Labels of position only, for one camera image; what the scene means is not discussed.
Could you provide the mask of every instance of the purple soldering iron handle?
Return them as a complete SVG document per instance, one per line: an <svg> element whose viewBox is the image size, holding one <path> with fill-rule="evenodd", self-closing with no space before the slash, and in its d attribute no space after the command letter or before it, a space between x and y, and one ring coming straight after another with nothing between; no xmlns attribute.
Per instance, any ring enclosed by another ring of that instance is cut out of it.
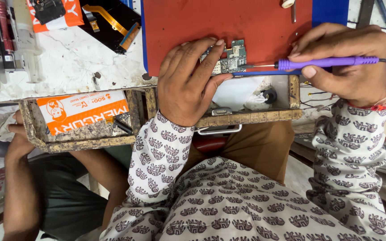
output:
<svg viewBox="0 0 386 241"><path fill-rule="evenodd" d="M352 57L331 57L320 60L311 60L308 62L295 63L291 62L288 59L280 59L278 62L278 70L288 70L288 69L302 69L308 65L315 65L318 67L331 67L331 66L345 66L345 65L360 65L360 64L371 64L378 63L378 57L360 57L360 56L352 56Z"/></svg>

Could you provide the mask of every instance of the black tape roll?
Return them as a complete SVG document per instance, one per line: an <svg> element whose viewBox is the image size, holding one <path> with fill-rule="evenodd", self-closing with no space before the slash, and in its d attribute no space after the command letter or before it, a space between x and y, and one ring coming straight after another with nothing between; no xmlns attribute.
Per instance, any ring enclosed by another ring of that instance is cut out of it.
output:
<svg viewBox="0 0 386 241"><path fill-rule="evenodd" d="M262 92L262 94L265 98L268 99L267 101L265 101L266 104L273 104L278 97L278 95L276 94L276 91L272 89L265 90Z"/></svg>

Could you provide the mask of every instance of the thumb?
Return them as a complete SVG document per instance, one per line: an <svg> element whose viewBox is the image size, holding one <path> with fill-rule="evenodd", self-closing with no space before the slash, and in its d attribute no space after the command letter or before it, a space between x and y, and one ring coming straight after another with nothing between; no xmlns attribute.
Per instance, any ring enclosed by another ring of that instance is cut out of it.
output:
<svg viewBox="0 0 386 241"><path fill-rule="evenodd" d="M226 80L233 78L233 74L221 74L211 77L203 89L203 100L209 105L214 97L217 88Z"/></svg>
<svg viewBox="0 0 386 241"><path fill-rule="evenodd" d="M337 94L344 88L341 85L345 81L344 77L336 76L323 68L309 65L302 69L302 74L317 89Z"/></svg>
<svg viewBox="0 0 386 241"><path fill-rule="evenodd" d="M21 124L9 124L9 125L7 125L7 129L8 129L8 131L13 132L13 133L26 135L25 127Z"/></svg>

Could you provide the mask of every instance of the metal drawer handle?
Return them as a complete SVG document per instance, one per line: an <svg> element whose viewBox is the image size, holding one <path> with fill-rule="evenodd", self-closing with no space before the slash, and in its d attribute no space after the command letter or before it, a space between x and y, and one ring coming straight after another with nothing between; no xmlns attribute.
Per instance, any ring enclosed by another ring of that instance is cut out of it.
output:
<svg viewBox="0 0 386 241"><path fill-rule="evenodd" d="M222 130L210 130L210 131L198 131L199 135L217 135L217 134L230 134L240 132L242 124L239 124L238 129L222 129Z"/></svg>

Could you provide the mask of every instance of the red silicone mat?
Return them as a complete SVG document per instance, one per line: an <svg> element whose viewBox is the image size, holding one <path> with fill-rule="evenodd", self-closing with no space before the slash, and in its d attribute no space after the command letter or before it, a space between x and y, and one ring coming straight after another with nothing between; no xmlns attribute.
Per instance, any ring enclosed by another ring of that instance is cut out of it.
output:
<svg viewBox="0 0 386 241"><path fill-rule="evenodd" d="M248 64L285 58L290 44L312 26L312 0L296 4L292 24L291 10L280 0L144 0L149 75L159 75L160 63L174 46L206 36L223 38L228 48L232 40L244 39Z"/></svg>

